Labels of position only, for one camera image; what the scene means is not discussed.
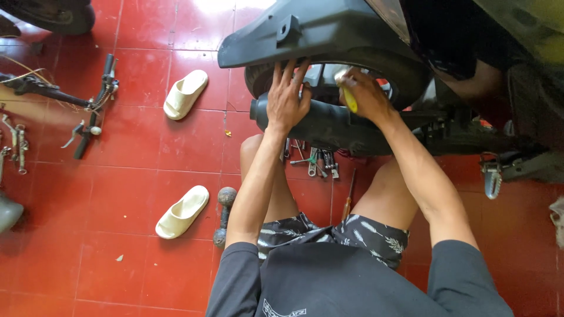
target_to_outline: white slide sandal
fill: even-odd
[[[175,82],[165,100],[166,115],[172,120],[185,117],[207,85],[208,74],[200,69]]]
[[[204,186],[192,187],[157,222],[155,227],[157,235],[164,239],[173,239],[186,232],[208,204],[209,197],[210,193]]]

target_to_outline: rusty dumbbell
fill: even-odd
[[[229,221],[229,213],[231,206],[235,201],[237,191],[231,187],[223,187],[217,194],[217,200],[221,204],[221,224],[219,229],[213,233],[213,244],[220,249],[225,248],[225,235],[227,233],[227,221]]]

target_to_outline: man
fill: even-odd
[[[370,76],[343,81],[357,114],[382,130],[395,157],[351,214],[318,228],[298,211],[279,160],[290,129],[309,111],[309,66],[276,64],[268,127],[241,145],[243,184],[206,316],[512,316],[498,295],[456,189]],[[428,293],[394,270],[417,208],[429,221]]]

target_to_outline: shirt logo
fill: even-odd
[[[296,316],[300,316],[300,315],[305,315],[306,314],[306,310],[305,309],[300,309],[300,310],[296,310],[296,311],[292,311],[289,315],[280,315],[278,314],[276,311],[274,311],[274,309],[272,309],[272,307],[270,307],[270,305],[268,304],[268,302],[265,301],[262,305],[262,312],[267,316],[267,317],[296,317]]]

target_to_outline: black patterned shorts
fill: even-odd
[[[304,213],[297,217],[267,222],[258,237],[258,257],[262,261],[270,250],[283,245],[313,242],[340,243],[370,252],[385,266],[396,270],[407,247],[409,231],[400,230],[350,214],[337,226],[319,228]]]

